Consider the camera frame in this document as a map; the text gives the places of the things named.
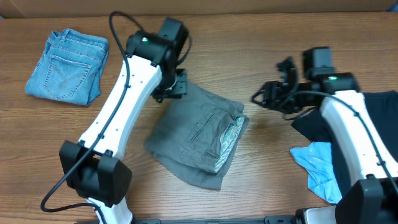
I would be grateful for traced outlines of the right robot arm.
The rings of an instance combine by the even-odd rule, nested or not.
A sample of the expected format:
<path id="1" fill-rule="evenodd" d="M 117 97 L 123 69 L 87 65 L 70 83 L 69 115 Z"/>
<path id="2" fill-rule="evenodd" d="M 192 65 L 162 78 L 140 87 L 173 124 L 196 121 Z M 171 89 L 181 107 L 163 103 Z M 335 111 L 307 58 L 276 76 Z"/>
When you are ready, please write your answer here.
<path id="1" fill-rule="evenodd" d="M 251 100 L 281 112 L 310 140 L 292 154 L 328 205 L 264 221 L 396 223 L 397 92 L 361 92 L 353 74 L 335 70 L 328 47 L 303 53 L 304 82 L 291 58 L 277 68 L 280 81 L 266 82 Z"/>

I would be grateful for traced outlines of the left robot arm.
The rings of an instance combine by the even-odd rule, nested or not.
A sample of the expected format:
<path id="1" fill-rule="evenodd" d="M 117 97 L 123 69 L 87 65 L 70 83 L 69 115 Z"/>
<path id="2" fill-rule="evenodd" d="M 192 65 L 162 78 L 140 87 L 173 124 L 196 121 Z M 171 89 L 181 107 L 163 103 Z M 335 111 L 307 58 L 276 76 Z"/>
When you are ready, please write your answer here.
<path id="1" fill-rule="evenodd" d="M 97 223 L 133 223 L 126 194 L 132 172 L 122 162 L 132 128 L 146 101 L 180 99 L 187 93 L 187 73 L 180 53 L 191 42 L 188 29 L 166 18 L 155 34 L 138 30 L 123 48 L 124 62 L 104 106 L 78 142 L 60 148 L 64 182 L 86 199 Z"/>

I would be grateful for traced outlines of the grey cotton shorts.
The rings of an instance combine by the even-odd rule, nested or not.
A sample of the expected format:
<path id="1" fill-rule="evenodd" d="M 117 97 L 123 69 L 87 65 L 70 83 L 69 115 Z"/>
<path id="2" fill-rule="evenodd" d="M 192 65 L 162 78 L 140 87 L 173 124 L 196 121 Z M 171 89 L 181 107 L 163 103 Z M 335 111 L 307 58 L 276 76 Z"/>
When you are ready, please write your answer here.
<path id="1" fill-rule="evenodd" d="M 248 125 L 244 105 L 188 82 L 144 142 L 144 148 L 182 181 L 220 190 Z"/>

